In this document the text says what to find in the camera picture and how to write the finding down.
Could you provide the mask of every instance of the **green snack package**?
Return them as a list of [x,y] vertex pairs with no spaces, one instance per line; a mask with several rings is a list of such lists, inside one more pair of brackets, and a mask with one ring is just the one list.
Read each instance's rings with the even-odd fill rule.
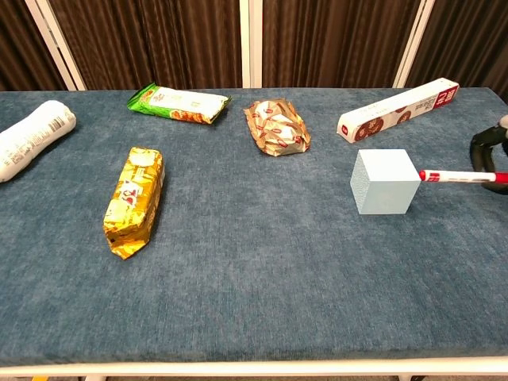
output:
[[230,101],[230,97],[223,95],[175,90],[151,83],[136,92],[127,107],[138,113],[211,125]]

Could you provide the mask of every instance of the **table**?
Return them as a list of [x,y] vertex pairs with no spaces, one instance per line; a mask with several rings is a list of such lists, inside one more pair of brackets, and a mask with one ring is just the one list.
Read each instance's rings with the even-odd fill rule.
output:
[[[205,91],[233,97],[212,126],[132,113],[133,91],[0,94],[0,130],[48,99],[78,119],[0,184],[0,375],[297,361],[328,374],[326,364],[337,373],[450,357],[456,373],[473,357],[508,374],[508,199],[424,183],[406,215],[360,216],[348,185],[360,148],[469,170],[472,135],[508,114],[504,102],[461,89],[450,105],[349,144],[339,116],[402,90]],[[250,137],[242,109],[279,97],[310,131],[304,154],[266,156]],[[102,218],[134,145],[163,153],[167,179],[150,244],[121,261]],[[499,150],[495,159],[508,167]]]

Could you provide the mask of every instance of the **foam cube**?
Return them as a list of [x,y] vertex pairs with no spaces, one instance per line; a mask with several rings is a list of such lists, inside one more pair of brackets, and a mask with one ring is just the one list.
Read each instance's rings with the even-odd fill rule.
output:
[[360,214],[404,214],[420,182],[405,149],[361,149],[350,184]]

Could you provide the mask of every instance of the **white tube package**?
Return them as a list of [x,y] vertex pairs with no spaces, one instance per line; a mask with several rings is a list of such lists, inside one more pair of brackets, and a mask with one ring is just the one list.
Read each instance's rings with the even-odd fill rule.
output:
[[53,141],[76,126],[63,103],[46,101],[28,117],[0,133],[0,183],[12,179]]

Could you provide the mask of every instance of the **marker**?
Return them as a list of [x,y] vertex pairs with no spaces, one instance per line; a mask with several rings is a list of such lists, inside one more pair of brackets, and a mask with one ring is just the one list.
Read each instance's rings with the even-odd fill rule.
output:
[[460,172],[434,171],[425,169],[420,171],[421,181],[431,183],[500,183],[508,184],[508,173],[505,172]]

